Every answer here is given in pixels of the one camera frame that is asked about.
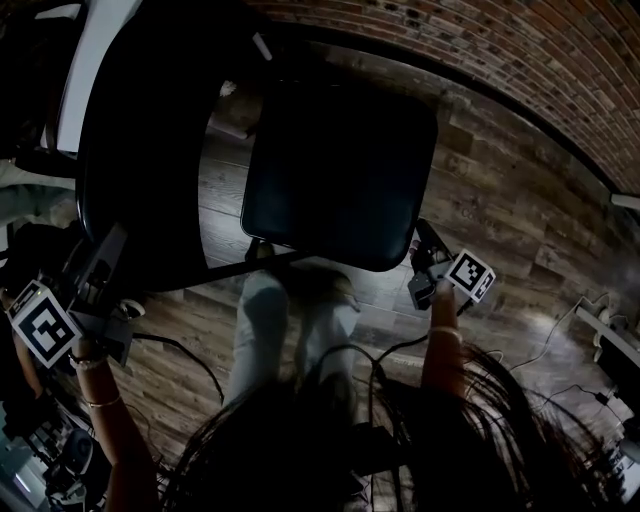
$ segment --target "person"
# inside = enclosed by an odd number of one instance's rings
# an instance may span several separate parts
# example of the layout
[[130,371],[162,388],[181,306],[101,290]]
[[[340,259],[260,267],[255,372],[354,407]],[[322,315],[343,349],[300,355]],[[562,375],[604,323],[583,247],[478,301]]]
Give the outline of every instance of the person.
[[[378,498],[385,510],[621,507],[601,442],[556,408],[574,424],[569,436],[555,416],[531,405],[498,361],[463,345],[447,282],[433,299],[421,385],[387,378],[373,360],[369,421],[379,416],[392,447],[373,436],[363,449],[351,375],[363,351],[349,343],[360,308],[344,276],[322,281],[324,288],[303,301],[297,373],[280,378],[289,295],[272,273],[247,278],[224,407],[189,441],[162,503],[152,458],[108,364],[86,340],[74,348],[82,392],[113,465],[108,510],[373,510]],[[363,478],[364,466],[390,476],[376,476],[376,487]]]

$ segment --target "light blue jeans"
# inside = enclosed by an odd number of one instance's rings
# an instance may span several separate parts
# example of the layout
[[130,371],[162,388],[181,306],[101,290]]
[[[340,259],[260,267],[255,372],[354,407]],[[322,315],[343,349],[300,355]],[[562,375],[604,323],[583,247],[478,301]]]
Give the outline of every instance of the light blue jeans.
[[[247,278],[238,304],[234,363],[224,405],[278,378],[288,309],[287,292],[271,273],[261,270]],[[329,348],[349,343],[359,315],[357,303],[347,296],[319,302],[305,311],[296,351],[298,372],[306,375]],[[353,350],[326,357],[321,380],[333,373],[350,379],[354,360]]]

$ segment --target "black chair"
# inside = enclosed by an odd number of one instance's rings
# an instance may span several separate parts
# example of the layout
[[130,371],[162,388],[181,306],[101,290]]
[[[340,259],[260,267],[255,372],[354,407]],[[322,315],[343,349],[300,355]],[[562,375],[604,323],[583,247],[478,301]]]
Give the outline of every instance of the black chair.
[[437,137],[417,100],[345,84],[267,94],[245,192],[247,234],[301,252],[208,269],[198,168],[215,91],[256,52],[260,20],[231,0],[143,3],[109,48],[83,126],[78,205],[99,242],[129,233],[130,285],[184,288],[306,255],[383,271],[406,254]]

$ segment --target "chair backrest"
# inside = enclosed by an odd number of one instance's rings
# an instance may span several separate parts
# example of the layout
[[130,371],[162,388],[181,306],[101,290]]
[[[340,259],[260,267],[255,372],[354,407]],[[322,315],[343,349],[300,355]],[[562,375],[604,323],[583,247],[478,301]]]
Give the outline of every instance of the chair backrest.
[[256,32],[242,2],[147,0],[109,47],[82,129],[78,209],[93,241],[128,231],[131,284],[180,288],[206,270],[198,168],[207,121]]

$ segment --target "chair seat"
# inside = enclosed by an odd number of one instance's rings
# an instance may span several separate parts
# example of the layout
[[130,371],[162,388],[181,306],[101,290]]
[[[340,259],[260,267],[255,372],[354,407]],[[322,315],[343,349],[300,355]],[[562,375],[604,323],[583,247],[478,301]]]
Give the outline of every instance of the chair seat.
[[242,210],[250,236],[372,271],[407,253],[437,120],[373,88],[280,82],[267,94]]

